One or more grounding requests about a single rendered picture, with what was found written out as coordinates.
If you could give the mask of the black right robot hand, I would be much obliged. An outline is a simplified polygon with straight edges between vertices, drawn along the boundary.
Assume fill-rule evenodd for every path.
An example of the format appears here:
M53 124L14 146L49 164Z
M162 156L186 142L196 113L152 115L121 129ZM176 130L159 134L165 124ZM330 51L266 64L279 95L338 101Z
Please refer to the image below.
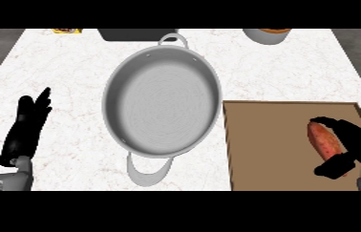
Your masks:
M307 137L324 163L315 175L330 179L344 176L361 162L361 128L340 119L318 116L307 123Z

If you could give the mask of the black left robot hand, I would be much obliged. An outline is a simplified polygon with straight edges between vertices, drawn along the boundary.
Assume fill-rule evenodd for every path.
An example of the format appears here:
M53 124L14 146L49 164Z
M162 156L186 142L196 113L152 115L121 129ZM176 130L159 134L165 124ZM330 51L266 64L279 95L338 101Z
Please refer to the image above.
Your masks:
M17 100L14 124L7 133L0 153L0 165L14 167L19 156L34 157L41 130L46 124L50 104L50 88L46 87L37 99L23 95Z

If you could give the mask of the orange sweet potato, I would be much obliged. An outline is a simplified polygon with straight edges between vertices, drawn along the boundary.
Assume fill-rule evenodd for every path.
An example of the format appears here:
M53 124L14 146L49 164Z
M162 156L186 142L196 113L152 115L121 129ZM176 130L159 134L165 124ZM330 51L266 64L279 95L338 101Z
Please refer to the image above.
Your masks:
M307 138L324 160L322 164L315 168L315 175L337 179L353 168L352 157L349 153L341 152L336 136L319 123L312 121L307 124Z

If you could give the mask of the brown wooden tray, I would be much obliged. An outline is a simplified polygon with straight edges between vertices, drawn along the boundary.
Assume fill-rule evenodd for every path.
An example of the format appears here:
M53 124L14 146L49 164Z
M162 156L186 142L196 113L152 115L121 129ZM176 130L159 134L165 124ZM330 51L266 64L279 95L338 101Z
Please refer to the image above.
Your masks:
M359 170L338 179L315 175L322 159L307 139L309 119L328 116L361 126L355 103L225 101L232 190L353 191Z

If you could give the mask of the grey metal pot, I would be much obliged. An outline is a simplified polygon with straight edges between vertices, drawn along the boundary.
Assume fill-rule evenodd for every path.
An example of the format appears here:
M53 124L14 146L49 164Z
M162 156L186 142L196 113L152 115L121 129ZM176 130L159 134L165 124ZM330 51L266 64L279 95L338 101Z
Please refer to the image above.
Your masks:
M173 159L207 138L220 110L216 70L188 45L161 43L125 58L105 84L105 127L130 156L165 160L152 174L127 164L136 185L149 187L164 179Z

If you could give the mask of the dark grey flat appliance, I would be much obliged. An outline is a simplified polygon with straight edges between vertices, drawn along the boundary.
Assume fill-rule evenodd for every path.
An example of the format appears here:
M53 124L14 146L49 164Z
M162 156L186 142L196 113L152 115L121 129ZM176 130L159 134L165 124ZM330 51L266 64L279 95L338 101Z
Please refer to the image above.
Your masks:
M99 29L105 41L158 42L176 29Z

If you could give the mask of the grey bowl with orange contents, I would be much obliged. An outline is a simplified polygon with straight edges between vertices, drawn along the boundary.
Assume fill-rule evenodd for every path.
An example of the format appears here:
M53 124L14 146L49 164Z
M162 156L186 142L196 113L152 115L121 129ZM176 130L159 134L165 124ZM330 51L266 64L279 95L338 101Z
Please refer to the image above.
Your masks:
M276 45L285 40L290 29L244 29L242 32L256 43Z

